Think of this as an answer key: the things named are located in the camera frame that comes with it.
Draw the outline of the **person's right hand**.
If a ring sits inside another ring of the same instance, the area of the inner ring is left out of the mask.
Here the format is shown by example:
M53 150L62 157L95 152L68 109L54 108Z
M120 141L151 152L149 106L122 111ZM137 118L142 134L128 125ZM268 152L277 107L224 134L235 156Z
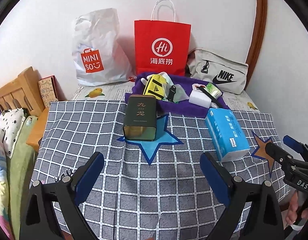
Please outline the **person's right hand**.
M285 221L288 225L292 225L295 223L297 219L297 209L298 209L298 191L296 190L293 196L291 197L288 212L285 217ZM308 208L303 210L301 218L308 219Z

